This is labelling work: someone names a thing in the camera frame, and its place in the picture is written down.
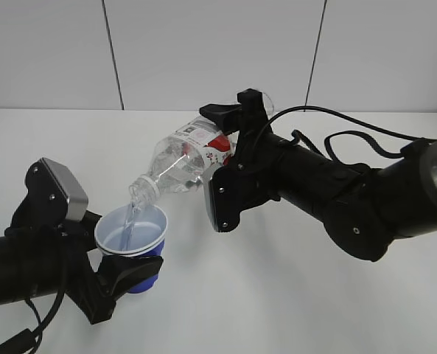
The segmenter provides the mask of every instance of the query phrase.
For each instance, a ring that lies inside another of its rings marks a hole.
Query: white wall
[[[105,0],[126,109],[304,101],[324,0]],[[437,111],[437,0],[329,0],[310,103]],[[101,0],[0,0],[0,107],[120,109]]]
[[[0,0],[0,108],[118,109],[99,0]]]

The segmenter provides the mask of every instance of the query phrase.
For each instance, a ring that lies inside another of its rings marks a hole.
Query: metal cylinder
[[[24,241],[0,237],[0,305],[54,293],[59,285],[60,256],[55,245],[49,240]]]

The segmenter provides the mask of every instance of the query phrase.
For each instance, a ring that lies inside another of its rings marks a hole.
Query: cup rim
[[[118,209],[122,209],[122,208],[125,208],[125,207],[128,207],[128,206],[129,206],[129,204],[126,204],[126,205],[124,205],[124,206],[120,206],[120,207],[118,207],[118,208],[112,210],[112,211],[109,212],[108,214],[110,214],[110,213],[112,213],[112,212],[115,212],[115,211],[117,211]],[[167,218],[166,213],[164,212],[164,210],[163,210],[161,207],[159,207],[159,206],[157,206],[157,205],[152,205],[152,207],[153,207],[153,208],[156,208],[157,210],[159,210],[159,211],[162,213],[162,215],[164,216],[165,221],[166,221],[166,226],[164,227],[164,230],[163,230],[162,233],[159,235],[159,237],[158,237],[157,239],[155,239],[152,243],[149,243],[149,244],[147,244],[146,246],[143,246],[143,247],[141,247],[141,248],[139,248],[139,249],[128,250],[128,251],[117,251],[117,250],[109,249],[108,247],[104,246],[103,244],[101,244],[101,243],[99,242],[99,240],[98,240],[98,238],[97,238],[97,227],[99,226],[100,221],[101,221],[105,216],[108,215],[108,214],[106,214],[106,215],[103,215],[103,216],[99,219],[99,221],[97,222],[97,224],[95,225],[95,229],[94,229],[94,239],[95,239],[95,244],[97,245],[97,248],[100,249],[100,251],[104,251],[104,252],[109,253],[109,254],[116,254],[116,255],[119,255],[119,256],[125,256],[125,257],[135,257],[135,256],[139,256],[139,255],[141,255],[141,254],[147,253],[147,252],[151,251],[152,249],[156,248],[157,246],[159,246],[159,244],[160,244],[162,241],[164,241],[164,238],[166,237],[166,231],[167,231],[167,228],[169,227],[169,220],[168,220],[168,218]]]

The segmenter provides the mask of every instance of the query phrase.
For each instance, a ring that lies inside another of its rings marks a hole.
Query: silver metal plate
[[[88,206],[88,196],[77,179],[66,166],[43,157],[40,163],[52,174],[67,200],[66,220],[81,221]]]

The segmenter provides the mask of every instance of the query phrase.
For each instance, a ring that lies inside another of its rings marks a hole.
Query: bottle neck
[[[130,195],[133,206],[137,209],[143,209],[147,205],[154,204],[161,193],[154,180],[143,175],[130,185]]]

